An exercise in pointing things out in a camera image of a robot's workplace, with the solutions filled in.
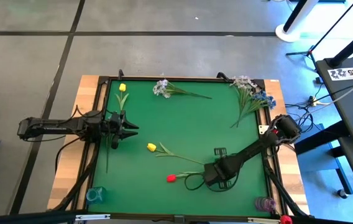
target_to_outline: yellow flower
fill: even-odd
[[[154,151],[156,151],[156,145],[155,145],[155,144],[152,144],[152,143],[148,143],[148,144],[147,144],[147,149],[148,149],[150,152],[154,152]]]
[[[121,83],[121,84],[120,84],[120,87],[119,87],[119,90],[120,90],[120,91],[126,91],[126,88],[127,88],[126,84]]]

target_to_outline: white cable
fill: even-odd
[[[326,106],[324,106],[324,107],[321,107],[321,108],[319,108],[319,109],[317,109],[317,110],[314,110],[314,111],[312,111],[312,112],[310,112],[310,113],[306,113],[306,114],[304,114],[303,116],[307,116],[307,115],[312,114],[312,113],[314,113],[314,112],[316,112],[316,111],[319,111],[319,110],[321,110],[321,109],[323,109],[323,108],[326,108],[326,107],[332,105],[333,103],[335,103],[335,102],[341,100],[342,98],[344,98],[345,96],[347,96],[348,94],[350,94],[350,93],[352,93],[352,92],[353,92],[353,88],[352,88],[351,90],[349,90],[348,92],[346,92],[345,94],[343,94],[342,96],[340,96],[340,97],[336,98],[335,100],[333,100],[333,101],[332,101],[331,103],[329,103],[328,105],[326,105]]]

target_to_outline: red tulip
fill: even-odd
[[[177,180],[177,176],[175,174],[171,174],[171,175],[167,176],[168,183],[175,182],[176,180]]]

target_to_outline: gray concrete floor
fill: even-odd
[[[0,1],[0,30],[68,31],[78,3]],[[334,5],[330,19],[336,19],[346,6]],[[321,4],[315,9],[324,12],[331,7]],[[290,13],[285,2],[259,0],[232,0],[227,4],[205,0],[94,0],[86,2],[78,30],[273,32]],[[325,20],[320,14],[311,16]],[[318,29],[314,29],[314,24],[305,26],[309,36],[329,26],[318,22]],[[350,39],[349,35],[334,34],[314,55],[318,60],[333,57]],[[317,74],[309,59],[288,58],[285,53],[306,50],[316,41],[303,38],[288,44],[276,37],[75,37],[50,116],[70,115],[82,75],[115,75],[120,68],[126,75],[214,77],[222,71],[230,77],[279,79],[286,103],[299,103],[317,92],[319,86],[313,83]],[[17,124],[28,116],[40,116],[65,42],[66,37],[0,36],[0,215],[6,213],[30,146],[16,136]],[[319,96],[326,94],[322,88]],[[314,118],[325,126],[340,119],[333,106],[314,114]],[[21,212],[45,210],[55,154],[62,144],[62,140],[42,144]],[[353,174],[347,169],[353,182]],[[305,173],[303,182],[313,215],[353,221],[346,215],[353,213],[353,195],[347,200],[332,196],[333,190],[341,188],[336,174]]]

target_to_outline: green table surface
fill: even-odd
[[[92,187],[104,187],[105,203],[90,205],[89,212],[131,214],[180,214],[211,216],[268,217],[254,207],[257,197],[266,197],[261,155],[247,161],[236,186],[227,192],[212,192],[204,185],[195,191],[185,188],[183,179],[168,183],[170,174],[199,171],[204,167],[175,157],[155,157],[146,145],[159,142],[173,153],[204,163],[213,162],[215,147],[227,153],[239,152],[259,138],[255,113],[249,114],[238,128],[230,128],[238,116],[236,91],[227,83],[175,82],[186,91],[213,99],[173,95],[166,99],[153,94],[152,81],[123,81],[129,93],[124,109],[127,119],[138,125],[138,135],[109,150],[106,172],[106,144],[99,148]],[[119,81],[112,81],[108,110],[119,111],[115,94]],[[189,180],[198,185],[199,177]]]

